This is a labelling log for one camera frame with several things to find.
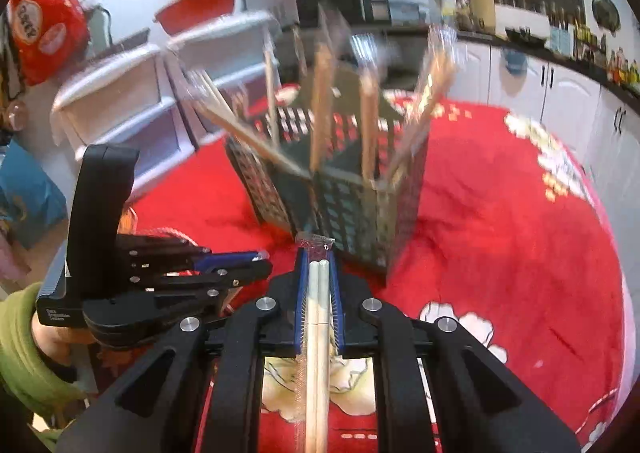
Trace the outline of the left hand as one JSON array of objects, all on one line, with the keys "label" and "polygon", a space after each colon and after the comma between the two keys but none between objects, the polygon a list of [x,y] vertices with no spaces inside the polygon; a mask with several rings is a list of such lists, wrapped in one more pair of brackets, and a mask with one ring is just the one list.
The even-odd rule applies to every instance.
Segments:
[{"label": "left hand", "polygon": [[96,341],[88,329],[43,325],[36,313],[32,316],[32,339],[43,355],[62,366],[72,365],[74,346],[88,346]]}]

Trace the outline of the green left sleeve forearm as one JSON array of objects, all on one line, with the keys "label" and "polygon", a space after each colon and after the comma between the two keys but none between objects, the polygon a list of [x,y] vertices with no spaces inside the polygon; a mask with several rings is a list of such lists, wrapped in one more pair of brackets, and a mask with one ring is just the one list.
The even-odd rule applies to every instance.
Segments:
[{"label": "green left sleeve forearm", "polygon": [[48,358],[32,337],[32,316],[41,283],[1,302],[1,385],[27,410],[49,417],[86,394],[75,385],[76,371]]}]

